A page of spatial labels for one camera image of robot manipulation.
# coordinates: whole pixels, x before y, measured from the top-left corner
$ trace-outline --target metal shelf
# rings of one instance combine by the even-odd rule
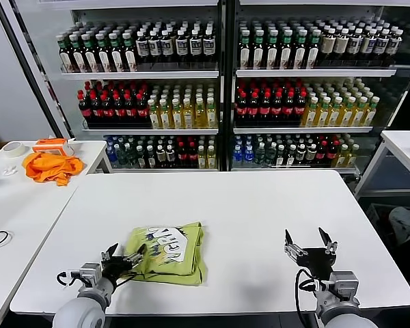
[[[216,79],[218,70],[173,70],[166,72],[62,73],[65,80]]]
[[[410,0],[240,0],[241,5],[385,5],[410,7]]]
[[[237,70],[237,77],[391,77],[396,70],[371,68],[336,68],[313,70]]]
[[[367,133],[372,126],[331,127],[331,128],[234,128],[236,135],[254,133]]]
[[[218,128],[183,128],[183,129],[157,129],[149,128],[123,128],[123,129],[93,129],[84,128],[86,135],[216,135]]]
[[[48,10],[86,10],[110,8],[150,8],[150,7],[204,7],[217,5],[218,0],[39,0],[38,4]]]

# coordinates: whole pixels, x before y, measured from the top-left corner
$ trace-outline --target orange towel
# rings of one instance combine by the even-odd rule
[[[25,158],[23,167],[36,182],[55,180],[58,186],[66,186],[71,176],[81,173],[83,162],[74,156],[34,152]]]

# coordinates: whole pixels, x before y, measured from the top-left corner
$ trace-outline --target white tape roll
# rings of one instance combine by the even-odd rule
[[[7,157],[18,157],[26,152],[26,147],[21,142],[13,141],[3,147]]]

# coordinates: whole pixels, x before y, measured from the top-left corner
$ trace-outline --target bottle label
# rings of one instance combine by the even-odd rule
[[[163,128],[170,128],[169,116],[167,114],[161,114],[161,123],[163,124]]]
[[[149,40],[149,50],[152,56],[161,55],[161,47],[159,44],[159,40]]]
[[[303,54],[305,53],[304,48],[299,48],[296,50],[296,55],[295,55],[295,63],[293,64],[293,69],[294,70],[299,70],[302,68],[302,61],[303,61]]]
[[[204,39],[204,54],[207,56],[214,55],[216,52],[215,39]]]
[[[255,49],[254,62],[253,62],[254,70],[259,70],[261,68],[261,59],[262,59],[262,49]]]
[[[73,53],[74,58],[76,59],[76,64],[81,73],[85,73],[85,62],[83,61],[83,57],[80,53]]]
[[[100,61],[102,62],[103,70],[105,72],[111,72],[111,67],[109,66],[108,54],[104,51],[101,51],[98,53],[98,56],[100,57]]]
[[[249,49],[241,49],[240,52],[240,69],[246,70],[249,63]]]
[[[281,60],[279,61],[279,69],[286,70],[288,68],[288,59],[290,58],[290,49],[284,48],[281,52]]]
[[[128,61],[129,70],[135,72],[137,70],[137,62],[135,61],[135,55],[132,51],[127,51],[126,60]]]
[[[313,69],[314,64],[316,63],[316,58],[317,58],[317,53],[319,52],[319,49],[317,48],[312,48],[310,49],[310,52],[308,53],[308,58],[307,58],[307,69]]]
[[[268,70],[272,70],[275,68],[275,60],[276,60],[277,49],[271,48],[267,51],[267,64],[266,68]]]
[[[161,48],[163,50],[163,55],[164,56],[171,56],[173,55],[173,46],[172,46],[172,40],[161,40]]]
[[[190,39],[190,51],[193,56],[202,54],[202,39]]]
[[[117,72],[123,71],[123,62],[120,53],[118,51],[113,51],[112,58],[114,59],[114,64],[115,68],[117,69]]]
[[[324,111],[322,113],[320,113],[319,115],[319,123],[317,124],[317,126],[319,127],[324,127],[325,126],[325,120],[327,119],[328,116],[328,112]]]
[[[370,124],[372,123],[372,119],[374,118],[374,116],[375,116],[375,111],[370,111],[369,113],[368,113],[368,115],[366,115],[366,119],[364,120],[364,126],[370,126]]]
[[[156,114],[150,114],[149,116],[152,123],[152,128],[159,128],[158,116]]]
[[[331,116],[329,116],[328,126],[336,126],[337,117],[339,116],[338,111],[333,111]]]
[[[189,54],[189,45],[187,44],[187,39],[176,40],[176,52],[179,56],[185,56]]]
[[[351,118],[353,112],[352,111],[347,111],[343,115],[342,123],[340,123],[340,126],[348,126],[349,125],[349,119]]]
[[[87,57],[88,64],[90,65],[90,70],[95,73],[98,72],[96,58],[94,57],[93,53],[85,53],[85,57]]]
[[[66,53],[60,53],[59,56],[61,57],[65,71],[67,73],[73,73],[73,65],[71,64],[69,56]]]
[[[267,114],[269,114],[270,110],[271,110],[270,107],[260,107],[260,114],[261,115],[267,115]]]

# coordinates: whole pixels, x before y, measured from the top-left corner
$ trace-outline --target white desk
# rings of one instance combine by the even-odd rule
[[[383,131],[383,142],[375,152],[364,175],[355,188],[355,198],[359,199],[365,191],[370,179],[377,172],[382,160],[391,152],[410,171],[410,131]]]
[[[26,145],[34,141],[23,141]],[[84,170],[70,179],[67,187],[55,182],[37,183],[26,177],[21,165],[31,152],[10,159],[0,150],[0,173],[15,165],[13,176],[0,176],[0,230],[12,234],[12,239],[0,247],[0,323],[9,303],[36,257],[59,214],[76,190],[79,180],[95,170],[105,154],[104,141],[73,141],[72,147],[84,163]]]
[[[208,279],[199,287],[131,282],[108,315],[207,315],[295,311],[299,267],[284,230],[302,247],[338,241],[335,270],[352,270],[363,308],[410,305],[410,287],[340,175],[332,170],[86,176],[11,302],[20,314],[53,314],[77,296],[55,278],[124,242],[137,226],[201,221]],[[301,309],[315,310],[300,292]]]

